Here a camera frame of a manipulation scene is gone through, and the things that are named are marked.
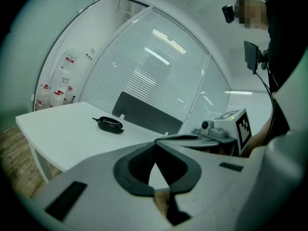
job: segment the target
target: plastic bottle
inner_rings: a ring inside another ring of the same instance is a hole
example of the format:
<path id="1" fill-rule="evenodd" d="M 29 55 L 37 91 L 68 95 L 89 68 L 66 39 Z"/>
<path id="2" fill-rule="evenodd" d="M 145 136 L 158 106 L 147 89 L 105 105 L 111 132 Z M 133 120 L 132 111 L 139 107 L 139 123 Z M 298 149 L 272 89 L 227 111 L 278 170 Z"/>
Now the plastic bottle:
<path id="1" fill-rule="evenodd" d="M 72 99 L 73 99 L 73 88 L 69 86 L 65 93 L 63 104 L 70 104 Z"/>
<path id="2" fill-rule="evenodd" d="M 51 91 L 48 85 L 41 85 L 37 93 L 35 110 L 43 110 L 49 108 L 49 100 L 51 97 Z"/>
<path id="3" fill-rule="evenodd" d="M 53 95 L 50 99 L 50 108 L 60 106 L 63 104 L 64 94 L 62 91 L 53 92 Z"/>

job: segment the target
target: person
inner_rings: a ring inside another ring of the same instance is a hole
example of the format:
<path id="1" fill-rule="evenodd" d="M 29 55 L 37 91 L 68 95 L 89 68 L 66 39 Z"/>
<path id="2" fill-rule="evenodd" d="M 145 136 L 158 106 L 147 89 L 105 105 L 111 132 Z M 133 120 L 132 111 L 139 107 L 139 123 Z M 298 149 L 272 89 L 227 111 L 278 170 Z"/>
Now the person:
<path id="1" fill-rule="evenodd" d="M 245 28 L 268 30 L 269 89 L 273 97 L 291 75 L 307 47 L 306 26 L 300 21 L 304 15 L 304 1 L 237 0 L 235 4 L 234 17 Z M 273 114 L 273 125 L 269 132 Z M 243 156 L 249 156 L 254 148 L 268 144 L 271 139 L 288 130 L 288 123 L 274 99 L 274 112 L 260 132 L 252 137 Z"/>

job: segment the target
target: red label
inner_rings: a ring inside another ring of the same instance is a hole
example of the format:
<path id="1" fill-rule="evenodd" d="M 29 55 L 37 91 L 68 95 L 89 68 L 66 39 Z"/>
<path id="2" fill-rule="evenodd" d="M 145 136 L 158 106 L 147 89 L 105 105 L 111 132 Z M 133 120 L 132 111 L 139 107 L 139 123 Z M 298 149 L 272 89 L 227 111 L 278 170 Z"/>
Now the red label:
<path id="1" fill-rule="evenodd" d="M 66 60 L 69 61 L 69 62 L 71 62 L 71 63 L 74 63 L 74 60 L 73 60 L 73 59 L 70 59 L 70 58 L 68 58 L 68 57 L 66 57 Z"/>

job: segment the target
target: wall socket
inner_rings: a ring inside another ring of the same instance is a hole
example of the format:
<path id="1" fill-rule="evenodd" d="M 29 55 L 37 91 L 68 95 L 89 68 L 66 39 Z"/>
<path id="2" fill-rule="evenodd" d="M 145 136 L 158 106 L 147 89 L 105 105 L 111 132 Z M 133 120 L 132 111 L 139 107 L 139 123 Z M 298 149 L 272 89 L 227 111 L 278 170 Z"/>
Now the wall socket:
<path id="1" fill-rule="evenodd" d="M 86 53 L 83 53 L 84 56 L 92 62 L 92 59 L 94 57 L 94 54 L 95 54 L 95 50 L 93 48 L 91 48 L 91 50 L 89 52 L 86 52 Z"/>

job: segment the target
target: black rectangular slot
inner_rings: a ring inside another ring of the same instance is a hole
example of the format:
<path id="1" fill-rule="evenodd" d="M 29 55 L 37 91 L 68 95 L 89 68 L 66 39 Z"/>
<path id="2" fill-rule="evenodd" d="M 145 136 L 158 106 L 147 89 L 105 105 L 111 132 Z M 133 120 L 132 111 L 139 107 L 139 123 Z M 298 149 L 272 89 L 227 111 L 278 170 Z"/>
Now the black rectangular slot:
<path id="1" fill-rule="evenodd" d="M 235 164 L 230 164 L 230 163 L 221 163 L 219 166 L 225 167 L 231 170 L 235 170 L 238 172 L 241 172 L 242 169 L 244 168 L 243 166 L 235 165 Z"/>
<path id="2" fill-rule="evenodd" d="M 86 188 L 86 184 L 74 181 L 65 191 L 56 198 L 45 211 L 59 221 L 63 221 L 69 210 Z"/>

